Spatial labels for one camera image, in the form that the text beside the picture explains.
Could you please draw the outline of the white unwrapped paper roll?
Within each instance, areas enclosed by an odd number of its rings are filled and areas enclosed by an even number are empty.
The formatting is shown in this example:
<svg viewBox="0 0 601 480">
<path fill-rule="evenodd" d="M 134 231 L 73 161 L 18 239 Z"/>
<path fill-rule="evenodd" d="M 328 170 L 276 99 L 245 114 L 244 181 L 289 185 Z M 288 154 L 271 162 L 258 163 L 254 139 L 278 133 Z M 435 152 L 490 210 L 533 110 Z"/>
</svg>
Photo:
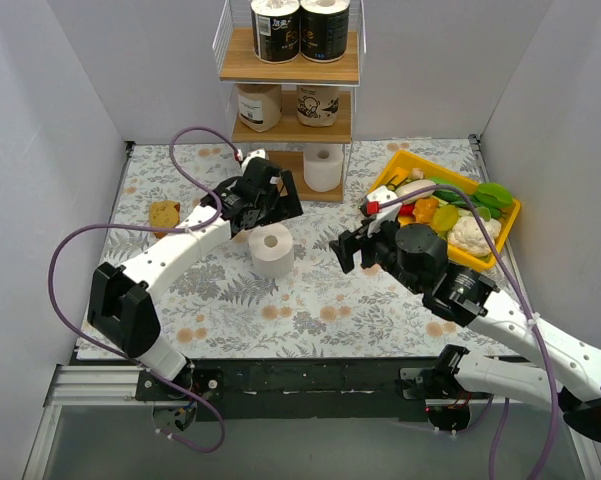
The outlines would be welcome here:
<svg viewBox="0 0 601 480">
<path fill-rule="evenodd" d="M 344 163 L 342 147 L 337 144 L 309 144 L 303 150 L 303 176 L 316 192 L 327 192 L 341 183 Z"/>
</svg>

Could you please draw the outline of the brown roll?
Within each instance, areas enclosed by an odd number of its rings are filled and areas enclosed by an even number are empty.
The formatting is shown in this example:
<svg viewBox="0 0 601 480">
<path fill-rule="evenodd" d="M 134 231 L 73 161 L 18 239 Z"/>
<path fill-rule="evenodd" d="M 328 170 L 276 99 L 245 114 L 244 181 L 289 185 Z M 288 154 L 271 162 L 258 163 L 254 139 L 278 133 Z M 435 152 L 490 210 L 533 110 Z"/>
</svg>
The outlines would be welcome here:
<svg viewBox="0 0 601 480">
<path fill-rule="evenodd" d="M 296 113 L 299 122 L 309 127 L 330 127 L 338 117 L 340 88 L 337 86 L 298 85 Z"/>
<path fill-rule="evenodd" d="M 237 84 L 238 119 L 255 132 L 275 127 L 282 116 L 282 86 Z"/>
</svg>

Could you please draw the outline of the black roll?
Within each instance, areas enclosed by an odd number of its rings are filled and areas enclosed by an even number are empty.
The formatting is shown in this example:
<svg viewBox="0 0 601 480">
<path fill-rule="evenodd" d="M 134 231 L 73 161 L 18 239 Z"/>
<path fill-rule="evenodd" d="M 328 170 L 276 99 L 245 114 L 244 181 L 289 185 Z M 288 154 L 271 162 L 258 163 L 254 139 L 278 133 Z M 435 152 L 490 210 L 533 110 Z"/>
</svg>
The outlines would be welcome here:
<svg viewBox="0 0 601 480">
<path fill-rule="evenodd" d="M 253 0 L 250 10 L 256 57 L 272 64 L 295 59 L 300 52 L 300 2 Z"/>
<path fill-rule="evenodd" d="M 347 0 L 302 0 L 301 54 L 314 62 L 339 60 L 347 47 L 349 12 Z"/>
</svg>

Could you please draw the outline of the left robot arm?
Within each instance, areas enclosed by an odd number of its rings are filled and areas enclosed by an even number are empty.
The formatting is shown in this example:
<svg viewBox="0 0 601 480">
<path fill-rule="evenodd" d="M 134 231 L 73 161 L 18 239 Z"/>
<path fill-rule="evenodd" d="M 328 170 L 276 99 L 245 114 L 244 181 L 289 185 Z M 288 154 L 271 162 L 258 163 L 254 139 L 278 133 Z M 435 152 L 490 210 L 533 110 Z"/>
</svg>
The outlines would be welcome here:
<svg viewBox="0 0 601 480">
<path fill-rule="evenodd" d="M 298 217 L 303 209 L 290 170 L 262 157 L 246 160 L 241 175 L 219 183 L 192 213 L 145 252 L 93 274 L 87 320 L 124 355 L 159 375 L 173 400 L 193 386 L 190 360 L 162 333 L 160 297 L 186 270 L 237 234 Z"/>
</svg>

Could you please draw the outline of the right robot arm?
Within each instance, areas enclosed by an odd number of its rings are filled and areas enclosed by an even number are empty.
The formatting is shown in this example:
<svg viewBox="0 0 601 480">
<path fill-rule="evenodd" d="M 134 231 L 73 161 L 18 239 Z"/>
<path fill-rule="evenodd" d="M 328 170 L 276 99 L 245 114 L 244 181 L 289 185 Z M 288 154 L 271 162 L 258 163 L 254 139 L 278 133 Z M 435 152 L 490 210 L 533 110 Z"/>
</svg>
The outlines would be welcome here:
<svg viewBox="0 0 601 480">
<path fill-rule="evenodd" d="M 449 260 L 446 242 L 428 226 L 385 221 L 376 232 L 368 222 L 345 231 L 329 247 L 344 272 L 361 255 L 365 267 L 379 265 L 422 297 L 435 316 L 498 341 L 530 361 L 509 364 L 447 347 L 425 387 L 429 395 L 455 397 L 493 393 L 539 408 L 551 405 L 551 379 L 561 389 L 558 408 L 565 423 L 601 443 L 601 349 L 542 318 L 529 320 L 522 307 L 493 281 Z"/>
</svg>

